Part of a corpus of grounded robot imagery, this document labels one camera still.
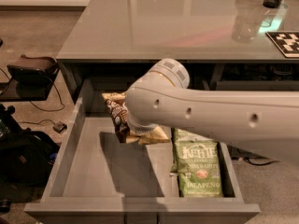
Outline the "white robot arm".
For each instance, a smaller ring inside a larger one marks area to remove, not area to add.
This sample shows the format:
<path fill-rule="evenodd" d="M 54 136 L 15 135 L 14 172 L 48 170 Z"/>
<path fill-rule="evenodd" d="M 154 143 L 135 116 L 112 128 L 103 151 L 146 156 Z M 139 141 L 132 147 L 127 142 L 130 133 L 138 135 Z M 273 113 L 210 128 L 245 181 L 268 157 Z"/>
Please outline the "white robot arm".
<path fill-rule="evenodd" d="M 176 60 L 162 59 L 126 92 L 128 124 L 136 132 L 180 128 L 229 146 L 299 165 L 296 91 L 199 91 Z"/>

